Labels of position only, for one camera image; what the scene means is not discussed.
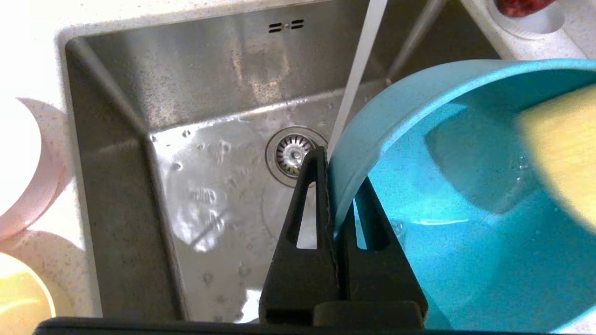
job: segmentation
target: red food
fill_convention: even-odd
[[[501,14],[510,17],[524,17],[533,14],[555,0],[498,0],[496,7]]]

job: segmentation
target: black plastic holder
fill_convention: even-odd
[[[316,245],[296,243],[306,193],[316,188]],[[367,249],[356,242],[350,207],[333,240],[325,150],[302,164],[259,304],[262,324],[422,329],[428,303],[367,178],[356,194]]]
[[[150,323],[53,318],[35,335],[420,335],[428,304],[368,178],[355,197],[367,249],[356,241],[350,207],[336,239],[330,216],[325,150],[303,163],[259,305],[261,324]],[[309,184],[316,187],[317,249],[296,243]],[[493,335],[481,331],[423,331],[426,335]]]

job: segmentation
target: sink overflow hole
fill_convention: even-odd
[[[304,27],[304,19],[293,20],[291,23],[283,24],[282,22],[271,23],[269,25],[269,33],[277,33],[285,29],[300,29]]]

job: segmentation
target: yellow bowl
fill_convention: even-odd
[[[0,324],[8,334],[30,335],[55,317],[54,302],[39,276],[20,260],[0,253]]]

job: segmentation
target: countertop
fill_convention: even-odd
[[[58,193],[46,212],[27,230],[1,242],[0,251],[21,259],[44,280],[66,292],[72,310],[62,312],[63,315],[101,316],[66,80],[66,42],[75,36],[301,2],[305,1],[21,0],[3,4],[0,13],[0,31],[5,44],[0,52],[2,93],[18,98],[31,110],[52,154],[62,165],[62,175]],[[502,58],[596,58],[593,38],[596,0],[560,0],[566,12],[563,29],[537,41],[517,38],[496,26],[484,0],[463,0],[463,3]],[[566,331],[596,333],[596,322],[579,322]]]

